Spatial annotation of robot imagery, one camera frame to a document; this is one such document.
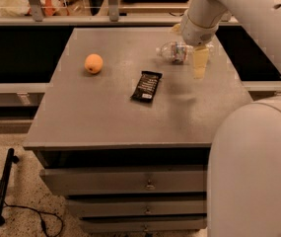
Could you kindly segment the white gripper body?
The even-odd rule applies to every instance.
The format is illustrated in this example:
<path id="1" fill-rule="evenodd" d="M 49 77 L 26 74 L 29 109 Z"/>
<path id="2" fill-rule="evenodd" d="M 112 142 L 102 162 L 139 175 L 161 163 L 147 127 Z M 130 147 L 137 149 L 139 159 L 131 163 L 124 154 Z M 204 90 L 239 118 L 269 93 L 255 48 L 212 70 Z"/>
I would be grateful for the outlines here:
<path id="1" fill-rule="evenodd" d="M 215 36 L 218 25 L 211 28 L 203 28 L 194 24 L 188 17 L 188 11 L 185 11 L 179 26 L 184 42 L 191 46 L 206 45 Z"/>

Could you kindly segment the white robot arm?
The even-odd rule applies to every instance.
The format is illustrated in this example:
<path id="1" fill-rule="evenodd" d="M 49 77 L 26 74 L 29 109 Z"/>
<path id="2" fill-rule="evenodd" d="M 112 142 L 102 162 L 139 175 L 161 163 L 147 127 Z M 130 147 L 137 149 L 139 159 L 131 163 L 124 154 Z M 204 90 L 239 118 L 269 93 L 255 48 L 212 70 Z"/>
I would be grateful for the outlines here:
<path id="1" fill-rule="evenodd" d="M 209 42 L 231 12 L 281 73 L 281 0 L 192 0 L 184 41 Z M 230 114 L 218 128 L 207 171 L 208 237 L 281 237 L 281 96 Z"/>

